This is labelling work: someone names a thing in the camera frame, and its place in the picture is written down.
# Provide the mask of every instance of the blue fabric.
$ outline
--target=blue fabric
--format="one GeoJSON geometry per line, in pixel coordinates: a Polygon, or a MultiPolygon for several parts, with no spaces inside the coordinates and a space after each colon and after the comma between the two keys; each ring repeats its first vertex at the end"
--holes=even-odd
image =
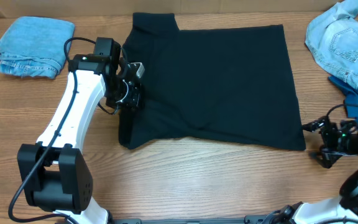
{"type": "Polygon", "coordinates": [[[55,78],[64,66],[63,45],[73,37],[74,27],[58,19],[18,18],[0,40],[0,72],[55,78]]]}
{"type": "MultiPolygon", "coordinates": [[[[334,85],[336,85],[342,93],[346,96],[345,103],[349,104],[356,104],[358,105],[358,91],[353,89],[350,85],[347,83],[344,83],[342,80],[330,76],[328,77],[329,81],[331,81],[334,85]]],[[[358,108],[354,106],[347,106],[347,117],[348,118],[354,118],[357,121],[358,124],[358,108]]]]}
{"type": "Polygon", "coordinates": [[[358,90],[358,0],[345,0],[313,19],[306,45],[325,71],[358,90]]]}

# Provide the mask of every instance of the dark folded shirt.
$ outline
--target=dark folded shirt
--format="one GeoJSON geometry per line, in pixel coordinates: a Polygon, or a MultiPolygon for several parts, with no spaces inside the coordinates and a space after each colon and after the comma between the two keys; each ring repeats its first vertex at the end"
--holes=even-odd
{"type": "Polygon", "coordinates": [[[145,108],[120,113],[120,143],[195,138],[304,150],[283,26],[179,30],[135,13],[123,46],[142,62],[145,108]]]}

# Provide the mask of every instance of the black fabric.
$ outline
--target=black fabric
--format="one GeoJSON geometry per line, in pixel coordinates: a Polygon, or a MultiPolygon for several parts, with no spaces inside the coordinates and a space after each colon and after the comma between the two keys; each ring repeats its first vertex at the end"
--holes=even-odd
{"type": "Polygon", "coordinates": [[[305,149],[283,26],[179,30],[173,14],[135,13],[123,47],[145,67],[145,108],[120,113],[123,146],[192,136],[305,149]]]}

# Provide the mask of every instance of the robotic arm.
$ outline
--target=robotic arm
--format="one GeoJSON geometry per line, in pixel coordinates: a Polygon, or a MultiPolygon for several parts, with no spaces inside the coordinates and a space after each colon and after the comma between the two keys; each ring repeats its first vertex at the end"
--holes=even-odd
{"type": "MultiPolygon", "coordinates": [[[[21,177],[25,180],[39,161],[40,155],[53,142],[42,165],[24,186],[29,205],[70,217],[68,223],[80,224],[358,223],[358,171],[344,183],[340,196],[336,198],[314,204],[300,202],[286,205],[269,215],[248,215],[239,219],[113,220],[109,211],[101,208],[92,197],[93,179],[82,156],[82,150],[92,115],[96,106],[100,106],[102,97],[106,97],[106,105],[114,108],[115,112],[118,109],[134,111],[142,107],[140,79],[144,67],[141,63],[129,63],[125,58],[119,59],[120,49],[121,46],[114,40],[98,38],[93,54],[76,55],[70,61],[67,88],[54,117],[37,143],[23,144],[17,154],[21,177]],[[118,66],[121,71],[116,74],[118,66]],[[57,126],[65,116],[75,87],[75,100],[58,137],[54,140],[57,126]],[[45,169],[53,164],[59,167],[59,171],[45,169]]],[[[338,129],[329,121],[328,116],[303,126],[307,131],[321,128],[324,139],[321,150],[324,150],[319,156],[324,160],[320,164],[326,165],[326,168],[340,156],[358,154],[358,133],[352,134],[351,125],[347,123],[342,127],[346,128],[338,129]]]]}

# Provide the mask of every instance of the wooden table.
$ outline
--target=wooden table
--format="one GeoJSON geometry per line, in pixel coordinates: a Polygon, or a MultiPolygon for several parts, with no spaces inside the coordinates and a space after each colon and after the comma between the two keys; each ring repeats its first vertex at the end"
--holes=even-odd
{"type": "MultiPolygon", "coordinates": [[[[180,29],[222,29],[283,24],[302,123],[324,115],[344,96],[328,80],[306,48],[308,23],[320,12],[177,15],[180,29]]],[[[113,37],[123,44],[131,16],[67,17],[75,36],[113,37]]],[[[0,38],[13,19],[0,19],[0,38]]],[[[88,54],[93,45],[76,41],[70,51],[88,54]]],[[[11,223],[7,207],[21,183],[16,154],[33,144],[52,118],[67,84],[67,70],[55,80],[0,74],[0,223],[11,223]]],[[[334,121],[346,117],[343,109],[334,121]]],[[[129,151],[117,140],[118,116],[97,109],[85,139],[84,157],[94,179],[93,197],[115,218],[214,218],[268,213],[286,204],[334,197],[358,168],[358,157],[323,169],[306,152],[284,151],[193,138],[152,141],[129,151]]],[[[305,133],[307,148],[318,150],[320,136],[305,133]]],[[[18,217],[44,214],[16,203],[18,217]]],[[[53,223],[49,220],[39,223],[53,223]]]]}

